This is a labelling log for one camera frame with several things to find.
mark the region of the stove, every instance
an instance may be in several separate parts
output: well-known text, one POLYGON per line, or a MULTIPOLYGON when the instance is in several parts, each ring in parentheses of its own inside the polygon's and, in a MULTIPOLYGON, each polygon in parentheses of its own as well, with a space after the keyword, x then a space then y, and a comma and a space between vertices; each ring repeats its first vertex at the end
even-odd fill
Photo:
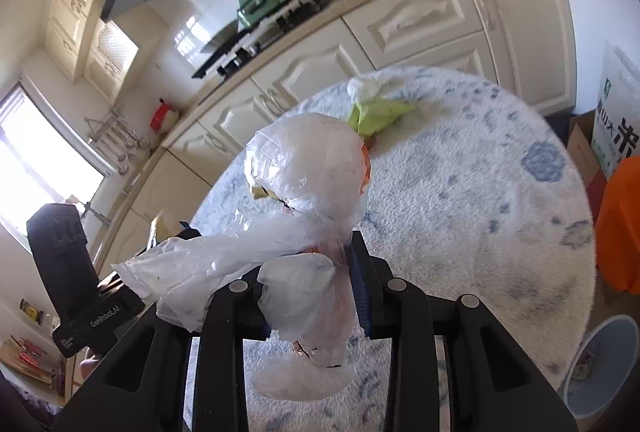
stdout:
POLYGON ((225 42, 192 78, 204 78, 210 70, 215 69, 223 81, 228 79, 261 51, 327 5, 327 0, 287 0, 281 3, 276 11, 266 15, 254 28, 241 30, 225 42))

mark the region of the round table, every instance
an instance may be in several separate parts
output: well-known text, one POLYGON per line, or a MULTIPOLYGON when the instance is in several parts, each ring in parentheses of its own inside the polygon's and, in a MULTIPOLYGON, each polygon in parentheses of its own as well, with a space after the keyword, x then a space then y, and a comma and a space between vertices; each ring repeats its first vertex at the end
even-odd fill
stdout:
MULTIPOLYGON (((369 203, 358 227, 369 252, 430 295, 478 295, 558 388, 586 329, 595 278, 591 212, 562 143, 539 114, 476 76, 418 67, 367 76, 384 82, 386 98, 418 105, 370 151, 369 203)), ((344 82, 285 116, 346 119, 350 109, 344 82)), ((252 199, 243 164, 241 152, 200 206, 193 226, 202 234, 223 232, 236 207, 280 209, 252 199)), ((332 398, 257 396, 248 382, 252 365, 289 350, 273 337, 244 343, 252 431, 382 429, 389 340, 371 341, 356 326, 347 353, 356 375, 332 398)), ((445 372, 444 361, 438 366, 445 372)), ((449 429, 445 380, 441 430, 449 429)))

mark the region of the trash can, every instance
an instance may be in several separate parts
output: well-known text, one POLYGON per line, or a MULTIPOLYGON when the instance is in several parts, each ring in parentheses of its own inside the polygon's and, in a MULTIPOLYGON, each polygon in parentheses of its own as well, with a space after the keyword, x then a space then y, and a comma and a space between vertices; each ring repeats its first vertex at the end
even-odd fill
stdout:
POLYGON ((562 400, 576 419, 615 398, 636 364, 638 344, 638 325, 629 315, 611 317, 585 336, 562 387, 562 400))

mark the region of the round joint pin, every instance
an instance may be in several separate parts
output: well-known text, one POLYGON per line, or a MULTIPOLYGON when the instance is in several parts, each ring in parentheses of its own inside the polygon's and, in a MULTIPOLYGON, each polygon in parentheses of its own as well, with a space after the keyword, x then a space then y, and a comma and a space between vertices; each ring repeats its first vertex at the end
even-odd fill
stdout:
POLYGON ((242 280, 233 281, 231 284, 229 284, 229 290, 233 291, 234 293, 242 293, 242 291, 244 291, 248 287, 249 285, 242 280))
POLYGON ((389 282, 386 283, 387 287, 389 289, 392 289, 393 291, 403 291, 406 289, 406 282, 403 281, 402 279, 390 279, 389 282))
POLYGON ((476 295, 463 295, 460 299, 462 305, 465 307, 469 307, 471 309, 478 307, 480 305, 480 300, 476 295))

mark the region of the orange cloth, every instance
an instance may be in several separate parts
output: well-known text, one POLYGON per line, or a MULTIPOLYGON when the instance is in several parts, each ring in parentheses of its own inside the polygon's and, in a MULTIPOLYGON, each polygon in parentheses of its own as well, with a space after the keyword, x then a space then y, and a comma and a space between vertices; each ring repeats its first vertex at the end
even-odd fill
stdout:
POLYGON ((640 294, 640 156, 624 159, 604 189, 596 253, 607 284, 640 294))

